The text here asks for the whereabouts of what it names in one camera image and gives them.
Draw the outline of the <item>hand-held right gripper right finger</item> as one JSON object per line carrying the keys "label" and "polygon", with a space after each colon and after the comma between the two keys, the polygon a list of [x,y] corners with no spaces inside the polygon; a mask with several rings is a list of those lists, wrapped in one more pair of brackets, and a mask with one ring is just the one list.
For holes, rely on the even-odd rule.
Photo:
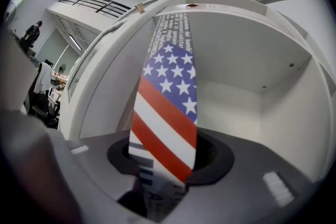
{"label": "hand-held right gripper right finger", "polygon": [[187,184],[214,184],[232,168],[233,150],[223,141],[210,136],[208,129],[197,129],[195,164]]}

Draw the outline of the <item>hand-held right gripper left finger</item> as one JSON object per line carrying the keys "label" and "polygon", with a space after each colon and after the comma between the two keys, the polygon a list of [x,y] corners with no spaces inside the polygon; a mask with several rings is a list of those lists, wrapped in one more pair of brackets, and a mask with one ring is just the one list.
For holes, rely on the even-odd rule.
{"label": "hand-held right gripper left finger", "polygon": [[108,161],[122,174],[138,175],[140,168],[136,161],[129,156],[129,139],[123,138],[107,150]]}

